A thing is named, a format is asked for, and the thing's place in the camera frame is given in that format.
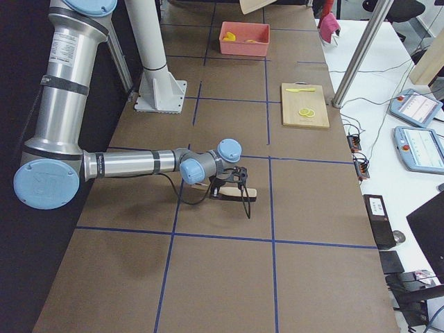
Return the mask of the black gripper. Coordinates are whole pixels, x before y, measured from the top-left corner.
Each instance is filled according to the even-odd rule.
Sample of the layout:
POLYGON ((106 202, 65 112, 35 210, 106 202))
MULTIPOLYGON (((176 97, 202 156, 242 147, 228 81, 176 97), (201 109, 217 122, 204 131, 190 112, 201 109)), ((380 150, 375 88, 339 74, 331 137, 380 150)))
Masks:
POLYGON ((246 181, 248 172, 242 166, 234 166, 227 168, 223 173, 210 177, 210 191, 219 189, 222 186, 237 187, 241 190, 241 194, 247 189, 246 181))

